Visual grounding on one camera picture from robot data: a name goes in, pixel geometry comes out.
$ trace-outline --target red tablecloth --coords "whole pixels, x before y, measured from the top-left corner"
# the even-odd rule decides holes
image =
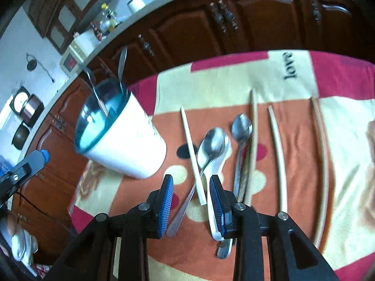
[[[258,212],[278,211],[278,176],[267,107],[272,104],[284,150],[288,213],[310,237],[316,228],[321,162],[310,97],[319,98],[330,154],[329,212],[320,251],[341,280],[360,280],[375,260],[375,66],[321,52],[270,51],[222,56],[177,67],[130,86],[167,143],[160,170],[142,181],[93,162],[82,175],[69,208],[81,231],[100,212],[127,212],[158,189],[164,174],[175,179],[172,219],[185,200],[193,176],[189,160],[176,151],[186,143],[179,109],[184,106],[195,145],[222,127],[230,136],[235,115],[247,113],[249,92],[258,95],[258,157],[255,173]],[[233,188],[234,154],[221,178]],[[216,258],[206,209],[193,199],[175,238],[149,240],[154,280],[232,280],[235,251]]]

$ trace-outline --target wooden chopstick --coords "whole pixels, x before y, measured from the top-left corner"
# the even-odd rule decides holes
[[[252,192],[251,192],[251,181],[254,177],[254,172],[256,168],[256,155],[258,151],[258,97],[256,95],[256,89],[253,88],[250,91],[251,96],[251,104],[253,107],[253,115],[252,115],[252,137],[251,137],[251,144],[248,146],[247,154],[245,162],[248,164],[243,174],[244,174],[244,181],[243,185],[240,190],[241,201],[243,203],[251,206],[252,200]]]
[[[198,194],[199,203],[201,204],[201,206],[203,206],[207,204],[207,200],[206,200],[206,195],[204,194],[202,180],[201,180],[201,177],[199,176],[198,164],[196,162],[193,142],[191,140],[190,129],[189,129],[188,120],[186,118],[184,107],[181,107],[181,117],[182,117],[182,123],[184,125],[184,129],[185,129],[187,147],[189,149],[191,166],[193,168],[193,174],[195,178],[196,193]]]
[[[314,115],[316,118],[316,122],[318,124],[318,134],[320,140],[320,156],[322,159],[322,198],[321,204],[319,207],[319,217],[318,217],[318,225],[316,227],[316,233],[314,236],[314,245],[317,249],[319,249],[320,243],[322,241],[324,226],[326,223],[327,217],[327,208],[328,208],[328,193],[329,193],[329,170],[328,170],[328,149],[327,149],[327,142],[326,142],[326,134],[324,131],[323,119],[322,115],[319,112],[319,103],[315,98],[311,98],[312,107],[314,110]]]
[[[284,154],[282,150],[279,127],[278,127],[278,123],[276,121],[275,113],[273,112],[272,106],[268,107],[268,113],[270,115],[273,140],[274,140],[275,149],[276,149],[277,169],[279,171],[279,191],[280,191],[279,211],[288,212],[288,193],[287,193],[287,187],[286,187]]]

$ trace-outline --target silver spoon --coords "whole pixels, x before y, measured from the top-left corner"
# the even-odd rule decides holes
[[[234,173],[233,193],[236,199],[240,191],[241,153],[243,145],[249,140],[253,131],[250,119],[245,114],[237,115],[232,124],[232,136],[238,143],[236,171]]]
[[[123,94],[124,94],[124,90],[122,88],[122,75],[124,74],[124,67],[125,67],[125,61],[126,61],[127,55],[128,55],[128,47],[124,46],[121,51],[121,55],[119,59],[119,72],[117,74],[119,78],[119,82],[120,82],[121,91]]]
[[[99,108],[102,110],[103,114],[105,115],[105,118],[108,118],[108,115],[109,115],[108,109],[105,106],[104,102],[100,99],[100,97],[97,94],[96,89],[95,89],[95,87],[96,87],[96,79],[95,79],[94,73],[88,67],[84,67],[82,70],[86,73],[86,75],[87,75],[87,77],[88,77],[88,79],[89,79],[89,81],[91,83],[94,95],[95,95],[97,103],[99,105]]]
[[[238,153],[236,161],[236,171],[234,173],[233,194],[238,198],[240,191],[240,175],[241,175],[241,153],[243,145],[248,141],[252,133],[253,126],[250,119],[245,114],[237,115],[232,124],[232,136],[237,141]],[[225,259],[230,254],[233,239],[226,239],[219,244],[217,249],[217,257]]]
[[[202,177],[204,170],[207,168],[209,163],[212,162],[215,158],[220,157],[224,153],[225,137],[226,134],[221,128],[216,127],[207,132],[198,150],[198,152],[202,151],[203,154],[208,158],[207,162],[199,173],[200,177]],[[179,209],[171,223],[168,225],[168,228],[165,232],[168,237],[174,237],[176,235],[177,230],[179,229],[182,222],[182,218],[185,215],[186,208],[188,207],[188,204],[193,197],[194,191],[195,184],[191,188],[185,202],[182,204],[181,208]]]

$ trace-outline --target wooden cabinet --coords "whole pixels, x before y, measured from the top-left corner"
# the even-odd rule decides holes
[[[219,7],[237,52],[310,45],[305,0],[222,0]]]
[[[45,37],[60,0],[31,0],[28,16],[41,37]]]
[[[47,149],[51,160],[44,169],[50,170],[74,187],[77,185],[87,158],[76,153],[72,136],[64,125],[48,115],[31,143],[30,149],[32,148]]]
[[[374,61],[375,33],[352,0],[175,0],[116,37],[99,56],[137,82],[182,64],[260,50],[320,50]]]
[[[116,78],[117,79],[117,67],[114,66],[109,60],[102,59],[99,56],[94,57],[94,59],[89,63],[88,65],[89,69],[92,70],[92,72],[95,75],[96,83],[99,84],[103,80],[107,78]]]
[[[358,57],[362,18],[351,0],[308,0],[310,36],[317,50]]]
[[[63,126],[75,128],[81,108],[90,94],[91,89],[88,84],[78,78],[55,103],[50,114]]]
[[[27,11],[42,37],[47,36],[58,52],[65,52],[73,34],[84,32],[89,22],[110,0],[31,0]]]
[[[99,56],[105,60],[105,66],[111,69],[114,77],[117,77],[120,54],[126,45],[127,57],[122,79],[125,84],[132,84],[163,70],[159,57],[148,43],[149,38],[142,23],[137,22],[110,43]]]
[[[55,103],[28,149],[28,153],[47,149],[51,160],[20,189],[35,206],[67,228],[71,227],[67,208],[87,164],[87,158],[74,148],[75,125],[90,92],[85,81],[77,78]],[[22,227],[38,240],[35,262],[53,264],[68,244],[69,232],[18,195],[14,196],[12,211]]]
[[[215,20],[219,10],[212,1],[182,0],[150,14],[155,22],[148,29],[149,41],[164,61],[163,70],[234,52],[224,22]]]

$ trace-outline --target cabinet handle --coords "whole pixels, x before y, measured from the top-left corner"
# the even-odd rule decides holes
[[[109,75],[111,78],[116,78],[115,75],[112,74],[112,71],[106,66],[104,63],[100,63],[100,67],[104,70],[104,72]]]
[[[318,0],[311,0],[311,4],[312,4],[312,15],[314,17],[314,20],[316,23],[319,23],[320,20],[322,19],[322,15],[319,11]]]
[[[65,120],[62,119],[62,117],[60,117],[59,115],[55,115],[55,118],[57,119],[57,121],[61,124],[65,123]]]
[[[26,218],[24,215],[21,215],[21,214],[17,214],[18,215],[18,218],[26,223],[30,223],[30,220],[28,218]]]
[[[222,0],[219,1],[219,8],[221,11],[224,12],[224,18],[225,20],[230,24],[232,25],[232,27],[236,30],[238,29],[238,24],[234,18],[234,15],[231,11],[229,11],[227,8],[226,8],[226,5],[224,4],[224,2]]]
[[[143,50],[149,52],[151,56],[155,56],[154,51],[151,49],[151,45],[147,41],[144,41],[144,38],[142,37],[142,35],[138,35],[138,38],[143,45]]]
[[[224,16],[219,12],[218,6],[215,3],[210,3],[211,11],[217,24],[220,25],[221,30],[225,33],[226,27],[224,24]]]

